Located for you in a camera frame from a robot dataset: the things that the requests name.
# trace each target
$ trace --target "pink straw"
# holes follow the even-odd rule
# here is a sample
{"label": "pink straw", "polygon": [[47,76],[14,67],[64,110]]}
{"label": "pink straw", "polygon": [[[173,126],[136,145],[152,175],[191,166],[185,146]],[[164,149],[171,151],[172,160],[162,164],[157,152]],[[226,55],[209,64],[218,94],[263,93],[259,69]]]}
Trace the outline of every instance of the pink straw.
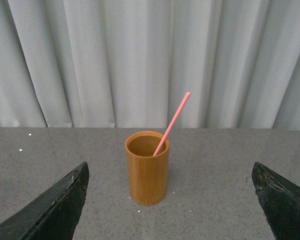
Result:
{"label": "pink straw", "polygon": [[166,139],[167,139],[169,133],[171,132],[171,129],[172,129],[173,126],[175,125],[175,123],[176,123],[176,121],[177,121],[177,119],[178,119],[178,117],[179,117],[179,115],[180,115],[182,109],[184,109],[184,107],[185,107],[185,105],[186,105],[186,103],[187,103],[189,97],[190,97],[190,92],[187,92],[187,93],[184,95],[184,98],[183,98],[183,100],[181,101],[180,106],[179,106],[178,109],[176,110],[176,112],[175,112],[175,114],[174,114],[174,116],[173,116],[173,118],[172,118],[172,120],[171,120],[171,122],[170,122],[168,128],[166,129],[166,131],[165,131],[165,133],[164,133],[164,135],[163,135],[163,137],[162,137],[162,139],[161,139],[161,141],[160,141],[158,147],[156,148],[156,150],[155,150],[153,156],[157,155],[158,152],[160,151],[162,145],[163,145],[164,142],[166,141]]}

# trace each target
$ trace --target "cup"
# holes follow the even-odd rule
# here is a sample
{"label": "cup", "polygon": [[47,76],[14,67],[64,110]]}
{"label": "cup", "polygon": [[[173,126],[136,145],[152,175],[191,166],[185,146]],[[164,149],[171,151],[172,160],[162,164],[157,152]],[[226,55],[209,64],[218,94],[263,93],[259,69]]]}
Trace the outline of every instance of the cup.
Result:
{"label": "cup", "polygon": [[169,140],[153,156],[163,135],[155,131],[137,132],[125,141],[130,196],[138,204],[152,206],[166,196]]}

